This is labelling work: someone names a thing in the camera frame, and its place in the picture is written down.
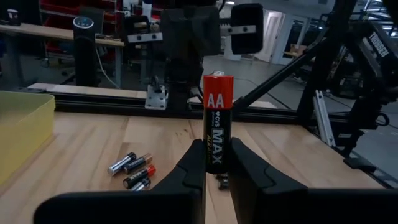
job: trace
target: black cylinder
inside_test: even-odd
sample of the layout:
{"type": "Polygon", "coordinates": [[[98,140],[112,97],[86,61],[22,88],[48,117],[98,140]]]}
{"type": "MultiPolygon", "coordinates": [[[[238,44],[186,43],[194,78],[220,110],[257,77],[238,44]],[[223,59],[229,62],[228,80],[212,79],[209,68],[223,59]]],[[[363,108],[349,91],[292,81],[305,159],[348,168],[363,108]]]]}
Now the black cylinder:
{"type": "Polygon", "coordinates": [[[77,86],[97,87],[94,22],[87,17],[73,20],[73,55],[77,86]]]}

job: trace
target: workbench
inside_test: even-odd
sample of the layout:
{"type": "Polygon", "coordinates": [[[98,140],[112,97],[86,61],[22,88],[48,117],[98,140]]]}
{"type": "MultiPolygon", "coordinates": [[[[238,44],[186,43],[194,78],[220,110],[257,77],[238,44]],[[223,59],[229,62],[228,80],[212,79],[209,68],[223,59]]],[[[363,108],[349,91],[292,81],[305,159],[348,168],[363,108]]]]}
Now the workbench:
{"type": "MultiPolygon", "coordinates": [[[[146,93],[38,83],[32,88],[96,95],[145,97],[146,93]]],[[[272,107],[270,103],[257,106],[272,107]]],[[[37,206],[65,192],[126,190],[126,175],[110,177],[107,168],[128,152],[152,153],[159,183],[194,139],[202,138],[201,120],[55,113],[53,136],[0,186],[0,223],[29,223],[37,206]]],[[[309,187],[382,188],[301,126],[233,123],[232,135],[257,155],[309,187]]],[[[206,177],[206,223],[236,223],[230,193],[206,177]]]]}
{"type": "Polygon", "coordinates": [[[288,55],[288,56],[291,56],[291,57],[293,57],[293,58],[297,58],[297,57],[300,56],[300,55],[299,55],[298,53],[296,53],[296,52],[284,52],[284,54],[286,54],[286,55],[288,55]]]}
{"type": "MultiPolygon", "coordinates": [[[[24,24],[20,26],[7,26],[0,25],[0,33],[4,35],[4,41],[6,43],[7,54],[10,64],[10,74],[14,74],[18,78],[18,85],[23,86],[25,79],[22,74],[21,60],[18,49],[18,43],[15,36],[17,35],[32,35],[41,37],[43,39],[56,39],[73,41],[73,31],[68,29],[59,29],[47,26],[37,26],[33,24],[24,24]]],[[[104,45],[108,47],[114,47],[116,49],[115,55],[115,77],[118,86],[121,85],[121,67],[122,67],[122,49],[124,42],[119,40],[107,40],[107,39],[96,39],[96,44],[104,45]]]]}

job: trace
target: battery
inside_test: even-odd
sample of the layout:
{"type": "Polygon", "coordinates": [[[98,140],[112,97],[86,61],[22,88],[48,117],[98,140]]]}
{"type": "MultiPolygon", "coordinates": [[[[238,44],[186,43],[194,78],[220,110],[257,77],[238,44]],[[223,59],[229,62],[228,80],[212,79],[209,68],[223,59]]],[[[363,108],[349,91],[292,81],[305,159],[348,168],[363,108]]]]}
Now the battery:
{"type": "Polygon", "coordinates": [[[147,153],[142,157],[136,159],[135,161],[124,165],[123,170],[126,174],[130,174],[138,168],[143,167],[145,164],[148,164],[150,161],[152,161],[152,155],[150,153],[147,153]]]}
{"type": "Polygon", "coordinates": [[[132,188],[130,190],[131,191],[141,191],[141,190],[147,189],[149,186],[150,186],[150,179],[148,177],[145,177],[140,182],[138,182],[136,185],[132,186],[132,188]]]}
{"type": "Polygon", "coordinates": [[[210,174],[224,174],[228,170],[233,85],[233,76],[224,72],[203,76],[203,140],[206,145],[206,172],[210,174]]]}
{"type": "Polygon", "coordinates": [[[108,168],[108,174],[111,176],[117,174],[123,168],[124,165],[133,161],[136,158],[137,158],[136,154],[133,152],[130,152],[123,159],[121,159],[120,161],[117,161],[113,165],[111,165],[108,168]]]}
{"type": "Polygon", "coordinates": [[[145,177],[151,177],[155,174],[156,168],[154,165],[150,165],[145,169],[142,169],[132,176],[123,180],[123,186],[127,189],[131,189],[134,185],[140,182],[145,177]]]}

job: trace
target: yellow tray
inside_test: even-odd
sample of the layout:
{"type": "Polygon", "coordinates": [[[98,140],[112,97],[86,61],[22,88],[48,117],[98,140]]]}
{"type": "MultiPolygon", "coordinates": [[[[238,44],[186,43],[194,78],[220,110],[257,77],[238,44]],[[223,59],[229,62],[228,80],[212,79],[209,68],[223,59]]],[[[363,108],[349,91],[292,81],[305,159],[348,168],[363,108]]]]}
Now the yellow tray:
{"type": "Polygon", "coordinates": [[[0,185],[52,135],[54,96],[0,91],[0,185]]]}

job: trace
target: white door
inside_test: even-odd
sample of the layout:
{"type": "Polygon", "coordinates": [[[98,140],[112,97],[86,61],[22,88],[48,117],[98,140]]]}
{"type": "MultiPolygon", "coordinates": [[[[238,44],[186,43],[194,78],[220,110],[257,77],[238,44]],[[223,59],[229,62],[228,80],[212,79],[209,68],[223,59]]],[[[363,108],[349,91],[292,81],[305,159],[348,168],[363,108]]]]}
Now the white door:
{"type": "Polygon", "coordinates": [[[282,30],[280,32],[281,38],[278,39],[277,48],[275,50],[275,57],[272,61],[281,65],[287,65],[294,57],[285,54],[284,52],[290,52],[290,48],[293,45],[296,48],[301,45],[304,35],[308,30],[310,19],[293,16],[286,14],[282,30]]]}
{"type": "Polygon", "coordinates": [[[283,13],[268,12],[264,16],[264,43],[262,50],[256,54],[256,57],[265,62],[270,62],[272,53],[275,49],[276,38],[278,36],[279,26],[281,24],[283,13]]]}

